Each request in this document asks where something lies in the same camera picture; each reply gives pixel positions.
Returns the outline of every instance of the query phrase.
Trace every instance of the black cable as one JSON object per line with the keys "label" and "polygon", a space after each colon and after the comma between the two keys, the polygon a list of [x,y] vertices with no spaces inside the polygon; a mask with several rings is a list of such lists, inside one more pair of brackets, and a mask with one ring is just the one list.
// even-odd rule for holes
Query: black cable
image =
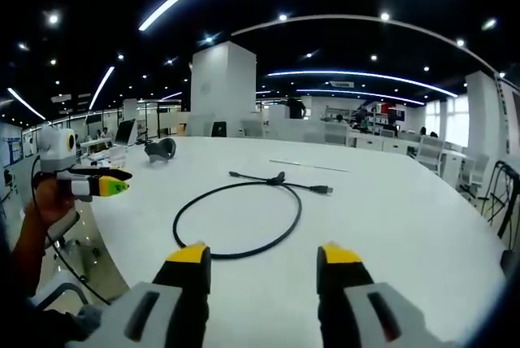
{"label": "black cable", "polygon": [[175,241],[181,248],[185,248],[186,244],[182,242],[182,240],[179,237],[179,234],[177,233],[177,224],[179,223],[179,219],[182,216],[182,214],[188,210],[193,204],[198,202],[199,200],[206,198],[212,194],[216,194],[217,192],[224,191],[225,189],[231,189],[231,188],[237,188],[237,187],[244,187],[247,185],[268,185],[271,187],[282,187],[285,188],[289,193],[291,193],[292,196],[297,201],[298,204],[298,211],[296,213],[296,217],[294,218],[294,221],[292,222],[291,226],[282,233],[279,237],[277,237],[274,241],[269,242],[268,244],[264,246],[260,246],[257,249],[248,250],[246,252],[241,253],[231,253],[231,254],[218,254],[218,253],[212,253],[211,258],[215,260],[237,260],[237,259],[243,259],[245,257],[253,256],[255,254],[259,254],[262,252],[265,252],[266,250],[269,250],[273,246],[278,245],[280,242],[282,242],[285,238],[289,236],[297,226],[298,222],[300,221],[301,217],[301,199],[298,196],[298,194],[291,188],[299,188],[299,189],[306,189],[311,192],[315,192],[317,194],[330,194],[332,192],[332,188],[327,187],[326,185],[314,185],[314,186],[306,186],[306,185],[299,185],[299,184],[292,184],[292,183],[285,183],[285,173],[280,172],[277,177],[273,177],[272,179],[262,179],[261,177],[253,177],[253,176],[245,176],[241,175],[237,172],[229,172],[229,175],[232,177],[240,177],[242,179],[248,179],[248,180],[254,180],[249,181],[246,183],[239,183],[239,184],[231,184],[226,185],[224,187],[220,187],[217,189],[213,189],[212,191],[206,192],[205,194],[202,194],[201,196],[195,198],[188,204],[186,204],[184,207],[180,209],[180,211],[175,216],[175,219],[173,220],[173,237],[175,238]]}
{"label": "black cable", "polygon": [[[36,213],[38,215],[38,218],[40,220],[43,220],[42,216],[41,216],[41,213],[40,213],[40,208],[38,207],[38,203],[37,203],[37,200],[36,200],[36,195],[34,193],[35,191],[35,186],[34,186],[34,168],[36,167],[36,163],[38,162],[38,160],[40,159],[40,156],[38,155],[36,157],[36,159],[34,160],[34,163],[32,163],[32,169],[31,169],[31,193],[32,193],[32,202],[34,203],[34,209],[36,210]],[[51,244],[51,246],[53,247],[54,249],[54,252],[56,252],[56,254],[58,255],[59,259],[62,260],[63,264],[65,265],[65,267],[67,267],[67,269],[71,272],[72,275],[74,275],[74,277],[88,290],[90,291],[92,294],[94,294],[96,296],[96,298],[98,298],[100,301],[104,302],[106,305],[110,306],[111,303],[108,302],[106,299],[104,299],[104,297],[102,297],[100,294],[98,294],[98,292],[93,289],[92,287],[90,287],[86,281],[84,281],[83,279],[80,278],[80,276],[76,273],[76,271],[74,271],[74,268],[71,267],[71,265],[67,262],[67,260],[65,260],[65,258],[62,256],[61,252],[59,251],[59,249],[56,247],[56,245],[54,244],[54,240],[50,237],[49,235],[49,232],[47,230],[45,230],[45,235],[47,237],[47,239],[49,240],[49,243]]]}

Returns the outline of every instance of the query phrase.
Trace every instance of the window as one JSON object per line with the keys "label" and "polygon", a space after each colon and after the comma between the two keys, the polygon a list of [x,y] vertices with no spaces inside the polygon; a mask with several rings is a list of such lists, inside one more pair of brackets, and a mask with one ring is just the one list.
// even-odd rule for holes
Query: window
{"label": "window", "polygon": [[424,122],[427,135],[431,132],[440,135],[440,102],[429,102],[426,105],[426,120]]}
{"label": "window", "polygon": [[446,141],[464,147],[470,137],[470,104],[467,95],[448,99]]}

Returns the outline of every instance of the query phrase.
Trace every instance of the desk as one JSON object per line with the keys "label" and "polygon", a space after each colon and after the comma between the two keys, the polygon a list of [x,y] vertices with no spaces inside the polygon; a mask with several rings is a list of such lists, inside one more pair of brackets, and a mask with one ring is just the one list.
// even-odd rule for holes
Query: desk
{"label": "desk", "polygon": [[90,147],[95,145],[101,145],[104,143],[105,145],[108,142],[112,142],[112,138],[100,138],[100,139],[94,139],[92,141],[82,142],[80,143],[81,149],[86,149],[87,153],[90,154]]}
{"label": "desk", "polygon": [[[92,208],[111,258],[129,286],[152,281],[177,245],[171,225],[193,198],[239,182],[236,171],[329,185],[331,196],[298,190],[301,221],[276,248],[213,262],[205,347],[322,346],[316,251],[335,241],[361,255],[375,281],[386,281],[426,317],[443,340],[464,340],[486,316],[505,282],[504,250],[479,213],[438,176],[398,154],[300,142],[176,137],[168,163],[151,164],[143,146],[128,148],[128,192],[95,198]],[[271,163],[287,159],[349,173]],[[243,187],[206,198],[179,222],[186,243],[220,253],[253,249],[282,233],[296,203],[271,187]]]}
{"label": "desk", "polygon": [[[406,154],[408,147],[419,148],[420,142],[407,141],[398,138],[381,137],[372,134],[354,134],[349,135],[349,139],[363,141],[362,148],[370,150],[378,150],[385,152],[395,152]],[[458,178],[461,173],[462,160],[472,159],[470,156],[455,150],[442,150],[442,163],[440,168],[440,177],[453,188],[457,187]]]}

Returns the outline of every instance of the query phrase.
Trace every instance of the human hand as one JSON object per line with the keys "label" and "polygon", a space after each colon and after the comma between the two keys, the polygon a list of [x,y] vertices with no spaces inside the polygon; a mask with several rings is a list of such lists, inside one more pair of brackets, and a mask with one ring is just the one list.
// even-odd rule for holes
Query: human hand
{"label": "human hand", "polygon": [[33,200],[25,208],[25,215],[39,218],[45,230],[62,219],[74,206],[74,197],[63,195],[60,192],[58,181],[54,178],[43,180],[34,194],[41,216],[37,216]]}

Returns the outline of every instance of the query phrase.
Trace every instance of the black ceiling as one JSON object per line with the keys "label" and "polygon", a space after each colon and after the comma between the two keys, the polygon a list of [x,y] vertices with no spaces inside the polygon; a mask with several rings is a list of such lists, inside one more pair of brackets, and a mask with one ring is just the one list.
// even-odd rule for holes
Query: black ceiling
{"label": "black ceiling", "polygon": [[[120,106],[124,98],[161,98],[183,92],[189,104],[189,62],[193,53],[233,40],[258,55],[258,90],[290,94],[297,88],[321,88],[328,80],[366,84],[374,93],[428,100],[441,98],[415,85],[374,78],[290,77],[269,78],[269,72],[305,69],[355,70],[399,76],[464,92],[464,76],[483,69],[468,54],[422,33],[356,20],[314,20],[276,25],[231,37],[236,30],[291,17],[321,14],[379,16],[388,11],[394,20],[430,29],[447,38],[464,38],[467,48],[514,81],[518,60],[517,0],[181,0],[145,32],[138,27],[165,0],[3,0],[1,84],[15,89],[48,120],[62,117],[61,103],[50,97],[72,94],[66,107],[83,112],[79,102],[90,101],[109,66],[115,71],[94,109]],[[47,23],[51,11],[59,12],[56,27]],[[497,19],[494,29],[483,31],[483,22]],[[25,43],[28,51],[21,50]],[[118,60],[118,54],[124,60]],[[377,62],[371,61],[378,55]],[[50,60],[57,59],[56,65]],[[168,59],[174,59],[172,65]],[[78,99],[79,94],[92,94]],[[2,120],[20,125],[41,120],[18,102],[0,108]]]}

